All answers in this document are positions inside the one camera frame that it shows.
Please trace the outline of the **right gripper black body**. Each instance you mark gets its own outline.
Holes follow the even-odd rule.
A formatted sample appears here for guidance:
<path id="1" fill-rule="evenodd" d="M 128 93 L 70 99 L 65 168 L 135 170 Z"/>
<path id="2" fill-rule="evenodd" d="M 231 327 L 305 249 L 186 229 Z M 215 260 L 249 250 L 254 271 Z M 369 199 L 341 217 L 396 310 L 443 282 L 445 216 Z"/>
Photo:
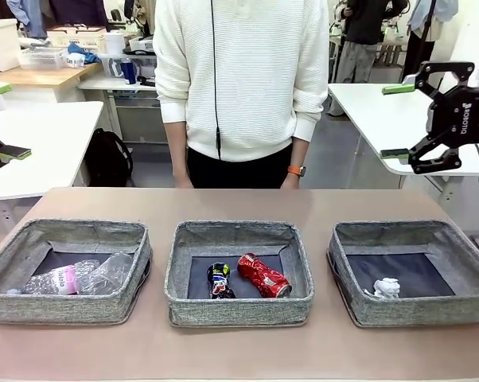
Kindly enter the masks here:
<path id="1" fill-rule="evenodd" d="M 429 139 L 450 149 L 479 143 L 479 88 L 458 85 L 438 93 L 429 106 Z"/>

